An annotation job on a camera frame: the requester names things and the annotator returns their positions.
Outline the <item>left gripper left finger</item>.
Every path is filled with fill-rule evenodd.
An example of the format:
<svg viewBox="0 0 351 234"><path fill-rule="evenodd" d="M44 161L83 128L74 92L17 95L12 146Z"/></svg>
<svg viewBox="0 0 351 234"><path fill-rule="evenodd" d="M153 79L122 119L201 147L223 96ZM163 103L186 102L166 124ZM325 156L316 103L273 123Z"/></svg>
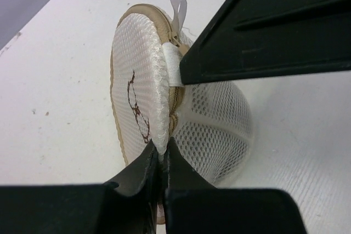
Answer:
<svg viewBox="0 0 351 234"><path fill-rule="evenodd" d="M105 183L2 186L1 233L156 233L153 142Z"/></svg>

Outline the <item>white mesh laundry bag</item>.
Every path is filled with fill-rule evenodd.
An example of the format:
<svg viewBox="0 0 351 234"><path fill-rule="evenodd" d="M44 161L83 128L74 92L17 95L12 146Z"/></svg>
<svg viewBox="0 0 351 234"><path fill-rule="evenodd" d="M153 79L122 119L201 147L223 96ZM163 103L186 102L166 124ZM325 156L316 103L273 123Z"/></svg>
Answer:
<svg viewBox="0 0 351 234"><path fill-rule="evenodd" d="M110 95L126 164L152 141L163 158L174 138L182 156L210 184L237 174L253 144L249 104L233 82L184 85L179 64L192 46L182 27L186 0L173 15L151 4L131 6L112 41Z"/></svg>

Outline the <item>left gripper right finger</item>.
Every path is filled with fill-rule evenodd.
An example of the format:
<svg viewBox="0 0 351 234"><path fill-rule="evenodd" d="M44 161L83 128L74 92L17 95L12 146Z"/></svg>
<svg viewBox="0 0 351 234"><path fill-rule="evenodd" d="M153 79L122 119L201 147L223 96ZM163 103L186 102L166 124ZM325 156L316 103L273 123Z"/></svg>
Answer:
<svg viewBox="0 0 351 234"><path fill-rule="evenodd" d="M286 191L215 188L183 158L174 138L163 182L167 233L306 233Z"/></svg>

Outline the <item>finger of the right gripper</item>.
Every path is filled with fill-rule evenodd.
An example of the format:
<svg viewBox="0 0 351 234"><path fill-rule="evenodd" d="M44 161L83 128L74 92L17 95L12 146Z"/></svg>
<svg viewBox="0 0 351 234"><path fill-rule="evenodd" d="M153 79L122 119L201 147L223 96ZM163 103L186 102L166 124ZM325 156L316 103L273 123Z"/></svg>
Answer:
<svg viewBox="0 0 351 234"><path fill-rule="evenodd" d="M350 0L226 0L180 62L183 84L350 70Z"/></svg>

